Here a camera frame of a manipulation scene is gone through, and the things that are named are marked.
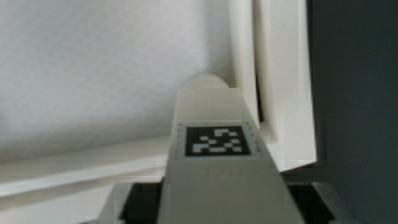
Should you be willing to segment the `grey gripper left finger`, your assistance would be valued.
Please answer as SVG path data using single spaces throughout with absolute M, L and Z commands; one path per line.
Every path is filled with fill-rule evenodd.
M 162 185 L 162 182 L 119 183 L 98 218 L 82 224 L 157 224 Z

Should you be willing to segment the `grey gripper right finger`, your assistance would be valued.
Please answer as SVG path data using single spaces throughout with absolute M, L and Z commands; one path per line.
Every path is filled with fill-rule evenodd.
M 288 189 L 306 224 L 356 224 L 343 199 L 322 182 L 290 182 Z

